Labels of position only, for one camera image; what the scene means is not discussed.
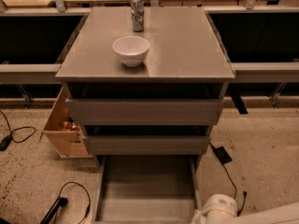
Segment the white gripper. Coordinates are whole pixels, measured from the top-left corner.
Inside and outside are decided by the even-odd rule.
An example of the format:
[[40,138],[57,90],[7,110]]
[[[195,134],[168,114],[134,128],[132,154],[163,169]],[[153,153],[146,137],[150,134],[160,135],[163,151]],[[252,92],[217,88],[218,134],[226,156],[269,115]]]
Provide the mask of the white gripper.
[[235,199],[223,194],[214,194],[208,198],[202,210],[194,210],[191,224],[221,224],[236,216]]

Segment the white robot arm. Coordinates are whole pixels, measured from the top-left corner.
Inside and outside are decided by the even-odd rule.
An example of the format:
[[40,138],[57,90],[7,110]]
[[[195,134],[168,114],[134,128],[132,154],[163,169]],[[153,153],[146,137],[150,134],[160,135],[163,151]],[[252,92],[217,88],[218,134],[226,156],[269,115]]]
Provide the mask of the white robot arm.
[[299,203],[239,217],[235,199],[215,194],[194,211],[191,224],[299,224]]

